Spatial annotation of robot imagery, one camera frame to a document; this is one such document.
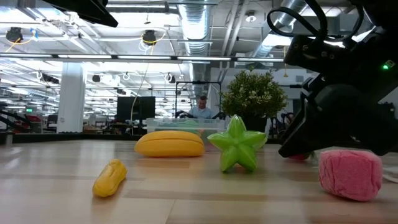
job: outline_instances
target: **yellow plastic bread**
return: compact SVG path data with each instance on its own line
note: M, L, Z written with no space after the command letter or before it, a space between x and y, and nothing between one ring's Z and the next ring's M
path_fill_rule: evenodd
M120 182L126 178L127 169L119 159L112 159L102 170L93 186L93 194L107 197L116 192Z
M196 157L203 155L205 145L186 131L155 131L140 138L134 149L149 157Z

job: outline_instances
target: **black metal frame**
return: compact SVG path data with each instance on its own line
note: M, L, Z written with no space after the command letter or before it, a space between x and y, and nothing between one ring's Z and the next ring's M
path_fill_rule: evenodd
M221 92L221 82L202 82L202 81L175 82L175 104L174 104L174 107L175 107L174 116L175 116L175 118L177 118L177 116L176 116L176 114L177 114L177 97L178 97L177 93L178 93L178 84L180 84L180 83L185 83L185 84L191 83L192 85L218 84L220 86L220 92Z
M11 128L17 129L18 131L22 131L23 133L29 133L32 130L30 121L27 118L23 118L21 116L18 116L17 114L8 113L7 111L3 111L3 110L0 110L0 114L7 115L8 117L12 117L18 121L22 121L23 123L26 123L29 125L29 128L24 128L22 126L15 124L14 122L8 120L7 118L0 116L0 121L7 125L7 129L8 129L8 127L11 127Z

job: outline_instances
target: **table surface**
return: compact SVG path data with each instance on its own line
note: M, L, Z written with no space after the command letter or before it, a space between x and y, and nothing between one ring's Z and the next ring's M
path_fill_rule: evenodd
M398 185L383 182L375 200L353 202L325 193L316 162L259 152L252 174L219 170L219 152L154 159L131 141L63 141L0 147L1 223L398 223ZM116 195L91 188L112 158L128 169ZM398 166L397 154L384 156Z

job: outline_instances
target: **pink fabric cube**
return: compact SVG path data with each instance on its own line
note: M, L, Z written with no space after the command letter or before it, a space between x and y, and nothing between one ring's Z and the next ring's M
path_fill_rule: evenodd
M331 194L361 202L371 200L381 188L381 160L365 151L321 152L319 182Z

